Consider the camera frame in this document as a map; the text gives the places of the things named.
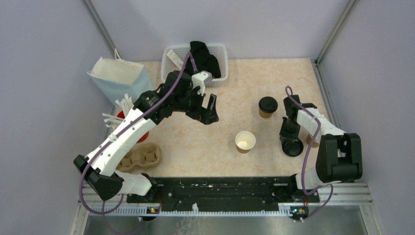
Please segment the brown paper coffee cup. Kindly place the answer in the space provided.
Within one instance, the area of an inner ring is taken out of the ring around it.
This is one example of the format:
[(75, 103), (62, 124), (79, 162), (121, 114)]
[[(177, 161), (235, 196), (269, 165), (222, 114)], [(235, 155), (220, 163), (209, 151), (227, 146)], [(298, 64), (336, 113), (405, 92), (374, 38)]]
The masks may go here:
[(259, 109), (258, 113), (262, 118), (270, 118), (273, 115), (273, 113), (267, 113), (261, 109)]

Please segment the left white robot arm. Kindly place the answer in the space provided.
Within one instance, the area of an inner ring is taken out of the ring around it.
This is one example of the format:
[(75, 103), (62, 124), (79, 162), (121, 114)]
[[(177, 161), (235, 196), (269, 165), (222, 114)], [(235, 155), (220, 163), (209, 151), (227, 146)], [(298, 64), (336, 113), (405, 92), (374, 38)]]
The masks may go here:
[(142, 136), (174, 112), (183, 112), (204, 125), (218, 122), (217, 96), (211, 94), (207, 107), (202, 106), (206, 84), (212, 79), (207, 71), (190, 76), (175, 70), (156, 90), (143, 92), (125, 119), (99, 147), (74, 159), (82, 181), (103, 201), (118, 194), (136, 194), (144, 202), (154, 201), (157, 189), (149, 177), (123, 173), (116, 167)]

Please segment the black coffee cup lid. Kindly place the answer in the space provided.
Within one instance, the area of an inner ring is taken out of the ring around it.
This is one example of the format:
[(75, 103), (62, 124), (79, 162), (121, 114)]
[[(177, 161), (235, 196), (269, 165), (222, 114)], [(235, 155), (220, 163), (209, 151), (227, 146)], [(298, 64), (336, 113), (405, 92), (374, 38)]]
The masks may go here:
[(270, 96), (266, 96), (260, 99), (258, 103), (260, 111), (268, 114), (274, 113), (278, 108), (278, 102), (276, 99)]

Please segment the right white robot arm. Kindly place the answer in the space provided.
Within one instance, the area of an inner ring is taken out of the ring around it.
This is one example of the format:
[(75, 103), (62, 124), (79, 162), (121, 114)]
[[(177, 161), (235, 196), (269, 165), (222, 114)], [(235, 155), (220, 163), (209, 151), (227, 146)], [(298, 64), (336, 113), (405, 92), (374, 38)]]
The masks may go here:
[(287, 196), (294, 202), (314, 193), (330, 183), (350, 183), (363, 175), (361, 138), (355, 133), (346, 133), (332, 124), (313, 103), (301, 103), (298, 95), (289, 95), (283, 100), (286, 116), (279, 133), (283, 152), (296, 157), (304, 151), (299, 139), (300, 129), (311, 136), (311, 142), (319, 145), (316, 164), (312, 169), (302, 168), (292, 175), (292, 185)]

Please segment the stack of paper cups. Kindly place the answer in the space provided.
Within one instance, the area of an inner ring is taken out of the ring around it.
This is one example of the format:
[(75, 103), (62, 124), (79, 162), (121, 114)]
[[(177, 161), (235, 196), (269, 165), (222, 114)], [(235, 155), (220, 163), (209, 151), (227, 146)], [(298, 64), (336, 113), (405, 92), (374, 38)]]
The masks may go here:
[(317, 148), (319, 147), (319, 142), (316, 141), (315, 139), (313, 139), (313, 136), (308, 134), (306, 137), (306, 142), (309, 146), (311, 146), (312, 148)]

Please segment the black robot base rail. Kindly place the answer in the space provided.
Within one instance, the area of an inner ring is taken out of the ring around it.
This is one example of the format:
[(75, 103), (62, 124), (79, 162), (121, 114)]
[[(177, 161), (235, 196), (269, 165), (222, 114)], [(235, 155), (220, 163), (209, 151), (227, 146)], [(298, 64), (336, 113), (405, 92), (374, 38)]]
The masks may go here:
[(305, 196), (288, 176), (273, 177), (155, 177), (145, 196), (131, 194), (127, 203), (155, 203), (162, 212), (275, 212), (280, 203), (320, 201)]

